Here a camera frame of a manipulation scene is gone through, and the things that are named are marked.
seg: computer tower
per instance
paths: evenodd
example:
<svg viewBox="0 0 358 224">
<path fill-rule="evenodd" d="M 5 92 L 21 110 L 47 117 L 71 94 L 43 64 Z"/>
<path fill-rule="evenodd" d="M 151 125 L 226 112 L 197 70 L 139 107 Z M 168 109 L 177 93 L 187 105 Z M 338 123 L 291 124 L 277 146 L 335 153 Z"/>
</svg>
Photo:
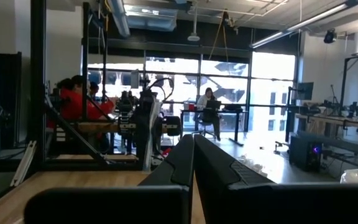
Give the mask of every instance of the computer tower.
<svg viewBox="0 0 358 224">
<path fill-rule="evenodd" d="M 290 163 L 307 172 L 319 172 L 322 147 L 323 144 L 321 142 L 292 136 Z"/>
</svg>

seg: computer monitor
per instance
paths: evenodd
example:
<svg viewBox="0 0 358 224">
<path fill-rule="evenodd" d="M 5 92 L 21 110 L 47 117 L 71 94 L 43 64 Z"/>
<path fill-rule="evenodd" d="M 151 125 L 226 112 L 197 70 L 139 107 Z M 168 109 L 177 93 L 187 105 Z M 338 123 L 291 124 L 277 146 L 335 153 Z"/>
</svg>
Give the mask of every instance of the computer monitor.
<svg viewBox="0 0 358 224">
<path fill-rule="evenodd" d="M 298 93 L 298 100 L 311 100 L 313 95 L 313 82 L 309 83 L 298 83 L 296 92 Z"/>
<path fill-rule="evenodd" d="M 222 102 L 221 102 L 221 101 L 218 101 L 218 100 L 208 100 L 208 101 L 206 102 L 206 106 L 205 106 L 205 107 L 208 108 L 208 109 L 218 110 L 218 109 L 220 109 L 221 105 L 222 105 Z"/>
</svg>

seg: chair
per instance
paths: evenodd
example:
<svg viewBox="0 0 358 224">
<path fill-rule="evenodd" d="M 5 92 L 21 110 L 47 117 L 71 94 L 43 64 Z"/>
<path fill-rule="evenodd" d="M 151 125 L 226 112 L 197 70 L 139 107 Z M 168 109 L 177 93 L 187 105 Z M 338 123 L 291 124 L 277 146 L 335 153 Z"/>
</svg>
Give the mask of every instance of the chair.
<svg viewBox="0 0 358 224">
<path fill-rule="evenodd" d="M 200 125 L 202 125 L 203 130 L 201 131 L 195 131 L 191 134 L 202 134 L 203 136 L 206 136 L 207 134 L 209 134 L 210 136 L 212 136 L 214 139 L 216 139 L 216 135 L 207 131 L 206 127 L 211 126 L 212 125 L 212 116 L 214 116 L 214 112 L 208 109 L 204 109 L 202 113 L 195 115 L 193 120 L 196 121 L 196 119 L 198 120 L 198 123 Z"/>
</svg>

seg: wooden table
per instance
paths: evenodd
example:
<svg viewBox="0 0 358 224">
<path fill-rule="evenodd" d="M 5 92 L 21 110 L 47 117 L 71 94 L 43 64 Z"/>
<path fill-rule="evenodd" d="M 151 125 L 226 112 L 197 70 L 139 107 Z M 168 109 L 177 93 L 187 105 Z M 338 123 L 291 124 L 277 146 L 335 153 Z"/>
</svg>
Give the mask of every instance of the wooden table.
<svg viewBox="0 0 358 224">
<path fill-rule="evenodd" d="M 312 121 L 314 123 L 323 123 L 324 128 L 326 127 L 326 124 L 334 124 L 334 125 L 338 125 L 338 126 L 345 125 L 346 127 L 358 128 L 358 120 L 351 119 L 351 118 L 334 117 L 334 116 L 306 116 L 306 115 L 301 115 L 301 114 L 296 114 L 295 116 L 296 116 L 296 118 L 303 119 L 304 121 L 309 119 L 309 121 Z M 315 134 L 322 134 L 321 130 L 314 131 L 313 128 L 306 128 L 306 127 L 307 127 L 307 124 L 300 125 L 299 129 L 301 131 L 312 132 L 312 133 L 314 132 Z M 325 131 L 323 133 L 323 135 L 325 135 L 326 137 L 331 137 L 331 138 L 336 137 L 336 133 L 334 134 L 334 136 L 332 135 L 332 133 L 329 134 L 329 136 L 328 136 L 327 131 Z"/>
<path fill-rule="evenodd" d="M 118 132 L 117 123 L 109 122 L 80 122 L 77 124 L 82 133 L 116 133 Z M 162 125 L 162 132 L 167 133 L 166 125 Z"/>
<path fill-rule="evenodd" d="M 105 155 L 105 158 L 114 161 L 136 161 L 139 160 L 135 155 Z M 90 155 L 59 155 L 56 159 L 93 159 Z"/>
<path fill-rule="evenodd" d="M 0 199 L 0 224 L 23 223 L 27 201 L 35 194 L 54 187 L 136 186 L 148 176 L 140 171 L 38 172 Z M 193 186 L 192 223 L 205 223 L 196 181 Z"/>
</svg>

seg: person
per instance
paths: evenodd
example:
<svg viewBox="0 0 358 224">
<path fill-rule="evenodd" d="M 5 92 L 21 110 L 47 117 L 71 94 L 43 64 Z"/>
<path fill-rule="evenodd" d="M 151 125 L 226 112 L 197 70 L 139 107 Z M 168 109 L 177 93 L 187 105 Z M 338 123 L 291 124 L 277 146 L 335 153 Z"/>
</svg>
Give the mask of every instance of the person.
<svg viewBox="0 0 358 224">
<path fill-rule="evenodd" d="M 60 89 L 60 97 L 68 99 L 61 108 L 61 115 L 64 119 L 80 119 L 82 117 L 82 76 L 75 75 L 73 78 L 66 78 L 57 84 Z M 107 102 L 99 105 L 103 113 L 108 114 L 114 111 L 118 98 L 109 98 Z M 90 101 L 87 101 L 88 119 L 106 119 Z"/>
<path fill-rule="evenodd" d="M 96 82 L 91 82 L 89 86 L 89 95 L 91 96 L 93 101 L 96 101 L 96 94 L 99 91 L 99 86 Z"/>
<path fill-rule="evenodd" d="M 197 101 L 197 110 L 203 110 L 206 108 L 206 103 L 208 100 L 216 100 L 216 97 L 214 96 L 212 89 L 211 88 L 207 88 L 205 90 L 205 95 L 201 96 L 198 101 Z M 215 114 L 214 116 L 211 117 L 211 122 L 212 125 L 214 126 L 214 133 L 216 136 L 216 139 L 218 141 L 221 140 L 221 130 L 220 130 L 220 119 L 218 114 Z"/>
</svg>

